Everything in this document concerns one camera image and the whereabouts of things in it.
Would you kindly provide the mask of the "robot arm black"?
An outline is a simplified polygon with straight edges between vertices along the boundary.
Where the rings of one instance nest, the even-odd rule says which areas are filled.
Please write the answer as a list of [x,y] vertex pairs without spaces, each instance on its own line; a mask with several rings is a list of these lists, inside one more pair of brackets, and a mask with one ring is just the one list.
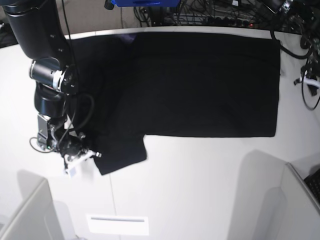
[[307,52],[304,55],[293,53],[279,43],[280,49],[287,55],[305,60],[300,68],[300,77],[293,84],[301,85],[302,100],[306,108],[314,111],[319,105],[317,100],[310,106],[305,98],[304,87],[307,86],[311,96],[317,96],[320,89],[320,2],[318,0],[263,0],[262,4],[272,13],[270,36],[273,41],[278,41],[276,29],[286,24],[300,35],[300,47]]
[[76,107],[78,69],[70,37],[65,37],[54,0],[3,0],[0,5],[24,54],[32,60],[29,76],[36,83],[34,106],[38,112],[37,150],[55,152],[63,158],[64,171],[70,177],[78,165],[99,152],[89,149],[81,129],[94,113],[95,100],[79,124],[68,114]]

